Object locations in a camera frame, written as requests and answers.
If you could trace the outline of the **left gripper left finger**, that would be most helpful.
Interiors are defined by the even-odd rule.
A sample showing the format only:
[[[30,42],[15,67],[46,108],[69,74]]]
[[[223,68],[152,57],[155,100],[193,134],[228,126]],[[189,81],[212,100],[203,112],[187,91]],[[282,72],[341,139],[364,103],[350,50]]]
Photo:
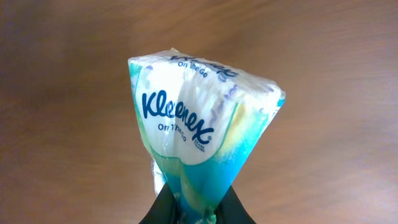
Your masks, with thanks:
[[[177,224],[178,204],[169,187],[165,184],[151,208],[139,224]]]

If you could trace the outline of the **small teal tissue packet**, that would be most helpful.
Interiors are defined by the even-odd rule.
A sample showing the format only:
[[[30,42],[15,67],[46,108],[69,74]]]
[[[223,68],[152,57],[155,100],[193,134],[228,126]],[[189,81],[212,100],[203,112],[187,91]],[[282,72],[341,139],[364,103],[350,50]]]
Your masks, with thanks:
[[[285,101],[276,82],[175,49],[128,60],[141,139],[180,223],[215,210]]]

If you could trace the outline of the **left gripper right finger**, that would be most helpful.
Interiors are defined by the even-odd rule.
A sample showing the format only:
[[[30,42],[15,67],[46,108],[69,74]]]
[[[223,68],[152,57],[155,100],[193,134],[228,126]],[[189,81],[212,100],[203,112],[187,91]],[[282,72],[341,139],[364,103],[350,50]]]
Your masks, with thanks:
[[[256,224],[230,187],[215,210],[216,224]]]

